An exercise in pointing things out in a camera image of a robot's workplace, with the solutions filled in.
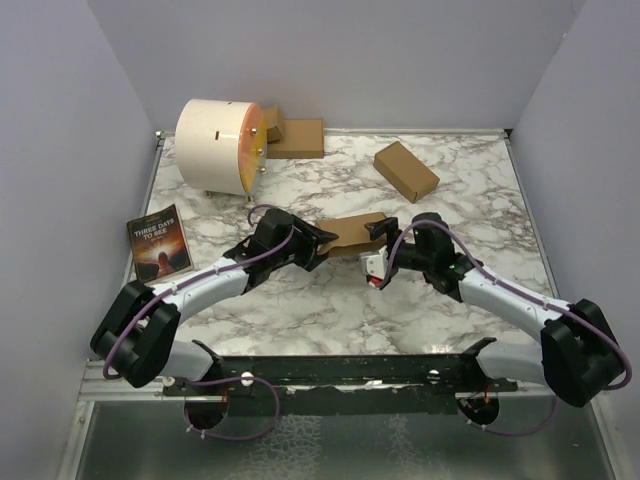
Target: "black joint housing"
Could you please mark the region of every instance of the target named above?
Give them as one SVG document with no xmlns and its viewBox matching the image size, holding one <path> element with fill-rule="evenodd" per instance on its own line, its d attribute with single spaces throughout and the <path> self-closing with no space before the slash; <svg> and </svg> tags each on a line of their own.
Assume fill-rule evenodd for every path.
<svg viewBox="0 0 640 480">
<path fill-rule="evenodd" d="M 392 217 L 397 227 L 397 219 Z M 442 220 L 439 214 L 434 212 L 421 213 L 413 218 L 412 223 L 421 220 L 429 220 L 442 225 L 448 230 L 449 226 Z M 377 222 L 369 230 L 372 232 L 382 222 Z M 389 232 L 391 224 L 387 224 L 387 251 L 389 254 L 396 243 L 400 232 Z M 433 288 L 451 298 L 462 301 L 458 284 L 464 279 L 465 274 L 474 267 L 471 261 L 461 253 L 456 253 L 453 241 L 446 231 L 434 225 L 418 225 L 413 229 L 414 244 L 402 241 L 396 250 L 396 256 L 391 268 L 391 276 L 398 269 L 421 272 L 427 283 Z"/>
<path fill-rule="evenodd" d="M 224 256 L 238 263 L 250 260 L 280 245 L 291 229 L 293 235 L 283 248 L 244 268 L 249 275 L 245 293 L 265 282 L 271 272 L 291 263 L 310 272 L 327 259 L 326 254 L 318 255 L 318 247 L 338 238 L 335 233 L 325 232 L 284 210 L 270 208 L 258 222 L 255 233 Z"/>
<path fill-rule="evenodd" d="M 389 238 L 390 235 L 398 230 L 398 219 L 389 217 L 377 222 L 365 223 L 364 228 L 369 232 L 369 240 L 372 242 L 385 234 Z"/>
<path fill-rule="evenodd" d="M 617 343 L 598 305 L 583 299 L 570 311 Z M 540 337 L 545 380 L 569 405 L 583 407 L 624 371 L 610 346 L 567 315 L 548 321 Z"/>
<path fill-rule="evenodd" d="M 153 291 L 137 280 L 125 285 L 91 338 L 91 350 L 105 360 L 126 326 L 154 297 Z M 154 305 L 147 316 L 146 327 L 133 328 L 112 363 L 135 388 L 148 384 L 162 371 L 180 321 L 177 307 L 163 301 Z"/>
</svg>

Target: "black bracket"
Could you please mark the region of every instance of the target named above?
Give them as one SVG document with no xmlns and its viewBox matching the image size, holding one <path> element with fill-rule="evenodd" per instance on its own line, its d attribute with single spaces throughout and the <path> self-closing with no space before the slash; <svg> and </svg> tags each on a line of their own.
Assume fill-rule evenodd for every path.
<svg viewBox="0 0 640 480">
<path fill-rule="evenodd" d="M 125 285 L 91 338 L 91 350 L 107 358 L 133 317 L 154 297 L 153 290 L 134 280 Z M 148 313 L 146 327 L 137 325 L 124 340 L 112 366 L 133 387 L 140 388 L 162 371 L 180 321 L 175 305 L 158 302 Z"/>
<path fill-rule="evenodd" d="M 460 354 L 223 357 L 219 376 L 250 372 L 275 386 L 283 415 L 351 415 L 425 412 L 455 414 L 455 394 L 517 390 L 507 380 L 487 378 L 476 361 L 478 342 Z M 377 389 L 372 381 L 390 388 Z M 222 386 L 200 387 L 176 380 L 165 387 L 169 397 L 220 396 Z M 229 415 L 269 415 L 271 393 L 255 384 L 229 384 Z"/>
<path fill-rule="evenodd" d="M 293 263 L 310 272 L 327 259 L 318 248 L 338 238 L 279 208 L 270 208 L 258 222 L 253 235 L 245 238 L 224 256 L 237 262 L 256 257 L 281 244 L 294 229 L 287 245 L 274 255 L 245 267 L 249 275 L 245 293 L 265 282 L 271 272 Z"/>
<path fill-rule="evenodd" d="M 570 310 L 618 343 L 598 305 L 583 299 Z M 624 371 L 608 345 L 566 315 L 548 321 L 540 340 L 547 384 L 574 407 L 586 405 Z"/>
<path fill-rule="evenodd" d="M 449 226 L 437 213 L 421 213 L 413 218 L 413 222 L 419 220 L 430 220 L 445 228 Z M 387 253 L 391 250 L 401 234 L 398 229 L 398 219 L 395 217 L 386 218 L 379 222 L 365 225 L 369 230 L 371 240 L 387 235 Z M 413 229 L 415 244 L 402 241 L 396 251 L 389 280 L 386 284 L 381 284 L 378 288 L 387 286 L 391 279 L 398 273 L 399 269 L 413 270 L 421 272 L 427 283 L 442 294 L 462 301 L 458 283 L 473 265 L 469 259 L 461 253 L 456 253 L 451 237 L 435 226 L 420 225 Z"/>
</svg>

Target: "metal floor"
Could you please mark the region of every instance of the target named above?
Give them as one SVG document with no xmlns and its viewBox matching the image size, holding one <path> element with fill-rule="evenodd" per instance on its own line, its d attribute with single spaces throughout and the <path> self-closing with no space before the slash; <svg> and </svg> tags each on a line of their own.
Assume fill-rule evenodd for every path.
<svg viewBox="0 0 640 480">
<path fill-rule="evenodd" d="M 537 425 L 547 396 L 506 397 L 495 426 Z M 233 419 L 226 432 L 247 433 L 267 419 Z M 96 403 L 78 478 L 491 479 L 606 480 L 613 473 L 590 407 L 561 406 L 538 435 L 506 438 L 459 416 L 425 414 L 284 417 L 248 443 L 185 432 L 181 402 Z"/>
</svg>

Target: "metal frame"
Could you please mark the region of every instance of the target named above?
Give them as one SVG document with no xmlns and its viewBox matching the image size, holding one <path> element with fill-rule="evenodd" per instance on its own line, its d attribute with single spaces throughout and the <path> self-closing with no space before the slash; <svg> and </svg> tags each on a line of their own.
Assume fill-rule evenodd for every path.
<svg viewBox="0 0 640 480">
<path fill-rule="evenodd" d="M 551 291 L 554 297 L 558 298 L 558 289 L 553 277 L 553 272 L 549 260 L 544 250 L 544 246 L 535 222 L 535 219 L 531 212 L 529 199 L 524 189 L 522 179 L 518 172 L 518 167 L 514 161 L 513 152 L 511 149 L 511 143 L 506 132 L 503 130 L 439 130 L 439 129 L 325 129 L 327 135 L 345 135 L 345 134 L 370 134 L 381 136 L 394 136 L 394 135 L 410 135 L 410 134 L 441 134 L 441 135 L 455 135 L 455 134 L 476 134 L 476 135 L 501 135 L 511 165 L 515 171 L 518 186 L 522 193 L 525 208 L 529 220 L 531 222 L 536 242 L 540 250 L 542 262 L 544 265 L 545 273 L 549 279 Z M 144 215 L 151 198 L 151 192 L 155 181 L 158 165 L 160 162 L 164 139 L 173 136 L 174 132 L 159 131 L 156 132 L 156 138 L 158 139 L 156 155 L 154 159 L 154 166 L 152 169 L 152 175 L 147 186 L 143 206 L 140 210 L 140 214 Z M 122 285 L 126 284 L 131 276 L 132 262 L 131 254 L 128 258 L 128 263 L 125 269 L 125 275 L 123 276 Z M 102 378 L 101 369 L 102 361 L 89 361 L 85 369 L 85 374 L 82 379 L 80 392 L 78 395 L 78 404 L 76 405 L 76 411 L 74 414 L 74 420 L 67 441 L 61 468 L 59 471 L 59 480 L 68 480 L 76 478 L 78 469 L 80 467 L 80 461 L 82 458 L 82 452 L 84 444 L 87 439 L 91 419 L 94 411 L 95 402 L 109 402 L 109 401 L 184 401 L 185 397 L 163 397 L 162 389 L 163 384 L 161 380 L 156 380 L 144 388 L 132 389 L 124 381 L 107 381 Z M 549 390 L 537 385 L 524 384 L 517 392 L 505 392 L 501 393 L 501 396 L 531 396 L 531 395 L 548 395 Z M 189 397 L 189 401 L 221 401 L 220 397 L 207 396 L 207 397 Z M 633 467 L 631 465 L 630 457 L 627 453 L 626 445 L 622 440 L 620 434 L 617 431 L 615 424 L 615 416 L 611 406 L 608 394 L 605 392 L 591 401 L 591 408 L 596 419 L 596 424 L 600 431 L 609 462 L 611 464 L 614 476 L 617 480 L 634 480 L 637 477 L 634 474 Z"/>
</svg>

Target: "brown cardboard box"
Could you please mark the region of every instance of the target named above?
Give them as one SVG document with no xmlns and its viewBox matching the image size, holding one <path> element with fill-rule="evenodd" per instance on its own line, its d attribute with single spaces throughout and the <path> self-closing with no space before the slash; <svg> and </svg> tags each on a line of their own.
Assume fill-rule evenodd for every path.
<svg viewBox="0 0 640 480">
<path fill-rule="evenodd" d="M 267 147 L 267 158 L 324 158 L 324 122 L 285 120 L 286 136 Z"/>
<path fill-rule="evenodd" d="M 373 166 L 411 203 L 438 186 L 440 179 L 400 142 L 376 153 Z"/>
<path fill-rule="evenodd" d="M 284 138 L 284 118 L 278 107 L 265 108 L 262 111 L 264 123 L 267 125 L 267 143 Z"/>
<path fill-rule="evenodd" d="M 386 235 L 372 242 L 369 240 L 369 231 L 364 228 L 366 223 L 379 222 L 384 220 L 386 215 L 382 212 L 366 213 L 355 217 L 335 218 L 331 220 L 318 220 L 316 226 L 327 232 L 338 235 L 318 250 L 319 255 L 329 252 L 331 257 L 344 257 L 345 255 L 356 255 L 362 252 L 372 252 L 382 248 L 387 241 Z"/>
</svg>

